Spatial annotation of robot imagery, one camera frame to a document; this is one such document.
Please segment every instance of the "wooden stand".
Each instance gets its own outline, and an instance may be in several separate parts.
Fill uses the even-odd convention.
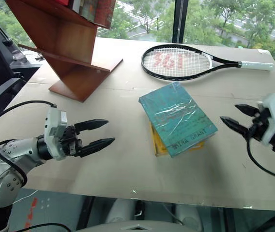
[[[49,90],[85,101],[122,58],[92,58],[97,26],[53,0],[6,0],[60,81]]]

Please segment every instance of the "table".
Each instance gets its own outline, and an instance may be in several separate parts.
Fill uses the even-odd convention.
[[[94,118],[109,123],[79,135],[86,145],[101,138],[116,140],[100,152],[84,158],[50,160],[33,169],[26,188],[74,194],[148,201],[187,203],[275,210],[275,178],[248,158],[245,141],[224,125],[230,116],[244,125],[251,118],[234,105],[256,105],[275,92],[275,69],[271,72],[226,69],[182,85],[217,126],[218,132],[202,150],[175,158],[157,158],[149,122],[138,98],[168,84],[146,74],[140,65],[143,52],[159,43],[97,38],[100,49],[123,57],[123,62],[83,103],[50,92],[56,74],[44,64],[11,102],[47,100],[67,111],[68,125]],[[230,60],[274,62],[266,51],[194,45]],[[47,106],[31,104],[0,118],[0,141],[30,138],[44,131]],[[264,167],[275,172],[275,153],[252,142],[252,153]]]

